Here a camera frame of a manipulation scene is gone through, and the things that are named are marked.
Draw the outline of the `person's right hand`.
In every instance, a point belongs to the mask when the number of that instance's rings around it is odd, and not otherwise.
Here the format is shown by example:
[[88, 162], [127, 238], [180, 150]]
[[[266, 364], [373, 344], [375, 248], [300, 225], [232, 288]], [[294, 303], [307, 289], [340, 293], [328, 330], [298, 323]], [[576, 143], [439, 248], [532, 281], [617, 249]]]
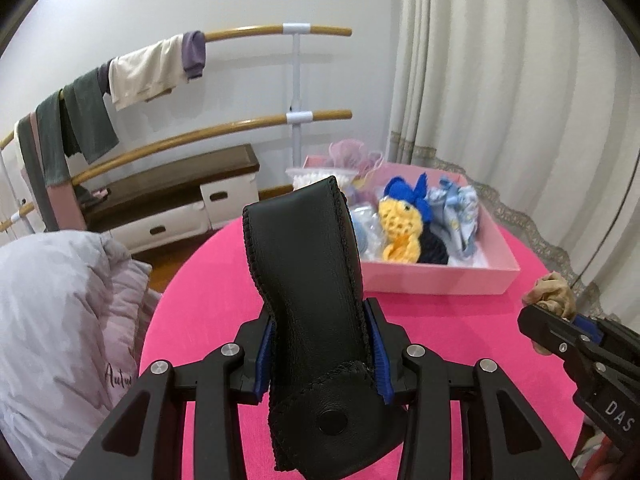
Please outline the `person's right hand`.
[[609, 437], [593, 424], [582, 424], [572, 457], [578, 477], [585, 480], [608, 480], [622, 461], [623, 453]]

